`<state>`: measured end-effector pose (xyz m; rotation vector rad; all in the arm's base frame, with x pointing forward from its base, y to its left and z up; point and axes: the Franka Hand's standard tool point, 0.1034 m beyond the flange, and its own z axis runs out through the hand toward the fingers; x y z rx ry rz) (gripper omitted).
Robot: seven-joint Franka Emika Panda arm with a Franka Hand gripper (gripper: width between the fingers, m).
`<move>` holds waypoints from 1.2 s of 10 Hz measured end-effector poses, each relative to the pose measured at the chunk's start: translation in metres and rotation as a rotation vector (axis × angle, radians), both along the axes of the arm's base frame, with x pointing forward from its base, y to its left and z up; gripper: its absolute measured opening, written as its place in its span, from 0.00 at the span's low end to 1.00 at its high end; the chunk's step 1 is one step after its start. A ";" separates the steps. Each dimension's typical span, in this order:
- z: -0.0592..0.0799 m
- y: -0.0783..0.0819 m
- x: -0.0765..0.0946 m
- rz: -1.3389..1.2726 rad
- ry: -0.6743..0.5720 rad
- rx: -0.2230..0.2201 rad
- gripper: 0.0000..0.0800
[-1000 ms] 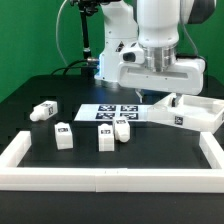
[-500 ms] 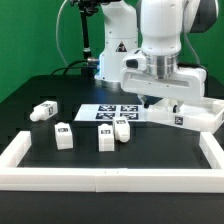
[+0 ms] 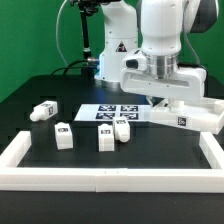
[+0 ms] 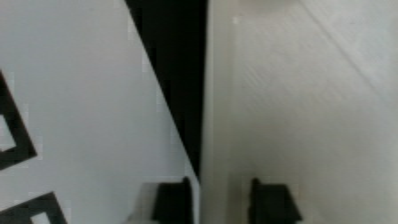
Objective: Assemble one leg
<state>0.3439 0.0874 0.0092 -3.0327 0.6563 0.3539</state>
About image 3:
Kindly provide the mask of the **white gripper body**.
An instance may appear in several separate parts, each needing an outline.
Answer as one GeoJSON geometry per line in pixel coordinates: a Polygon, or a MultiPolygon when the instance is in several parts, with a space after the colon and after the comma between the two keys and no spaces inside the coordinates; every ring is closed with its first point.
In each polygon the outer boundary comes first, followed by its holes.
{"type": "Polygon", "coordinates": [[[206,71],[203,68],[180,67],[165,79],[155,79],[149,74],[123,69],[121,89],[124,92],[182,101],[198,101],[204,96],[206,71]]]}

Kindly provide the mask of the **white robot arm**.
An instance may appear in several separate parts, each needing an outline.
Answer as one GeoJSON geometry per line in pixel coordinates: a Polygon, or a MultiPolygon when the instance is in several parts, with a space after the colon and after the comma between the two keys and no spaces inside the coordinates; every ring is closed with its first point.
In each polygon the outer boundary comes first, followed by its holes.
{"type": "Polygon", "coordinates": [[[206,72],[178,64],[180,37],[203,33],[217,21],[218,0],[124,0],[101,5],[105,48],[95,79],[148,97],[198,101],[206,72]]]}

